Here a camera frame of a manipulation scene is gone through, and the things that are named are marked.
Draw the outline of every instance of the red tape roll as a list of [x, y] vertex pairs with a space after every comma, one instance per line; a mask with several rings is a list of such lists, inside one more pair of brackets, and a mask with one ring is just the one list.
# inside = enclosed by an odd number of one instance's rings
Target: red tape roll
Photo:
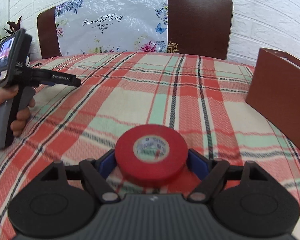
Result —
[[145, 124], [125, 132], [116, 143], [114, 155], [130, 182], [142, 187], [161, 187], [180, 174], [188, 147], [175, 130]]

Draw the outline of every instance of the brown cardboard box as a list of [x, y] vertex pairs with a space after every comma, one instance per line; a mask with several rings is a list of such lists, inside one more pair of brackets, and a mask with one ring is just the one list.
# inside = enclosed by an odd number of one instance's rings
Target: brown cardboard box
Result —
[[246, 102], [300, 149], [300, 60], [260, 48]]

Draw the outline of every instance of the white plastic bag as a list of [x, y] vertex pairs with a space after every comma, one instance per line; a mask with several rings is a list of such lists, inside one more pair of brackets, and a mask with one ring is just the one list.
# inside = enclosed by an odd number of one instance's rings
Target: white plastic bag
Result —
[[168, 0], [70, 0], [55, 21], [63, 56], [167, 50]]

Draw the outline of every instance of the white brick wall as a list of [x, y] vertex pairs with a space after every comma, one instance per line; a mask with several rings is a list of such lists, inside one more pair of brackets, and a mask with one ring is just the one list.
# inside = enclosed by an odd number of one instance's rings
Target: white brick wall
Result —
[[[34, 39], [32, 59], [40, 58], [36, 19], [66, 0], [0, 0], [0, 30], [17, 21]], [[285, 50], [300, 58], [300, 0], [233, 0], [228, 60], [254, 65], [260, 47]]]

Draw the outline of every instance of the chair backrest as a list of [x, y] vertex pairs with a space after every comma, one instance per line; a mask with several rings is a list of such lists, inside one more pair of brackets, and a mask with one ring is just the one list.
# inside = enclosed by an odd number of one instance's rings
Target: chair backrest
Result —
[[[168, 7], [168, 52], [226, 59], [232, 0], [168, 0]], [[55, 8], [37, 18], [42, 58], [61, 55]]]

